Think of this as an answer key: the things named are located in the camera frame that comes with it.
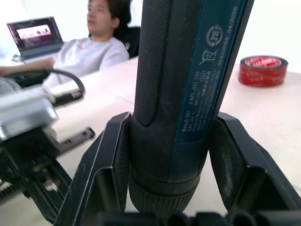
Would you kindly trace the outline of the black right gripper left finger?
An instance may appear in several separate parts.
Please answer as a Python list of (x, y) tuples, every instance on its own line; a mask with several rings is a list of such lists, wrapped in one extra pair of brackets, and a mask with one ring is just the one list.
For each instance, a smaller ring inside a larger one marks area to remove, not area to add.
[(83, 154), (54, 223), (56, 226), (96, 226), (99, 212), (125, 211), (130, 119), (130, 112), (112, 117)]

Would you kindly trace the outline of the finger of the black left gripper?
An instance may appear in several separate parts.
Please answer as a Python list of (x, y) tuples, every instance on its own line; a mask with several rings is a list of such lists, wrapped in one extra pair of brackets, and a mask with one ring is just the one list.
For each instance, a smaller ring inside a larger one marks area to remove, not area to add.
[(55, 223), (70, 185), (70, 183), (62, 183), (57, 191), (48, 191), (41, 183), (28, 183), (28, 193), (31, 199), (49, 223)]

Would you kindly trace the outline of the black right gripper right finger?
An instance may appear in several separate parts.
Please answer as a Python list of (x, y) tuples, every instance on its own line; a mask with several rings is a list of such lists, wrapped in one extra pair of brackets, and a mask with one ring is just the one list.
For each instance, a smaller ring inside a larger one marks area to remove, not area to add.
[(242, 123), (219, 113), (210, 140), (215, 180), (230, 226), (299, 226), (301, 198)]

